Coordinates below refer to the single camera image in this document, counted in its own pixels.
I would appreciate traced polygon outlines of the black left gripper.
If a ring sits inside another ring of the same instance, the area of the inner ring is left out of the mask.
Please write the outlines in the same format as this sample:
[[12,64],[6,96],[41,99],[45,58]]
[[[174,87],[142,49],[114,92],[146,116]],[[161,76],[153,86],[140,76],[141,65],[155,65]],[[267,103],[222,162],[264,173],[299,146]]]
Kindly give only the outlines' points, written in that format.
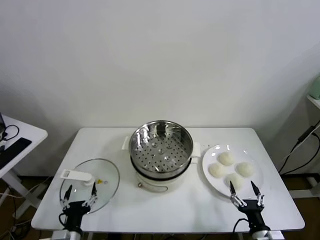
[[63,208],[62,215],[65,216],[62,225],[65,229],[80,229],[83,216],[89,212],[89,207],[91,208],[98,199],[97,188],[94,182],[88,200],[69,203],[72,188],[73,185],[71,184],[60,200]]

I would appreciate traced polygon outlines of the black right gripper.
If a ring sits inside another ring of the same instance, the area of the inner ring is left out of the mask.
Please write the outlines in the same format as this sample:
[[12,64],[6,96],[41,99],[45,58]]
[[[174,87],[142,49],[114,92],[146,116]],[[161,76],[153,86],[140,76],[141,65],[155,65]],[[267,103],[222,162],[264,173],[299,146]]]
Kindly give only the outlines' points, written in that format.
[[249,228],[251,230],[263,230],[265,222],[262,217],[262,210],[264,209],[264,195],[260,192],[260,189],[255,183],[250,181],[253,192],[256,199],[242,200],[236,194],[236,190],[232,181],[229,182],[230,189],[230,200],[232,204],[243,214],[247,216]]

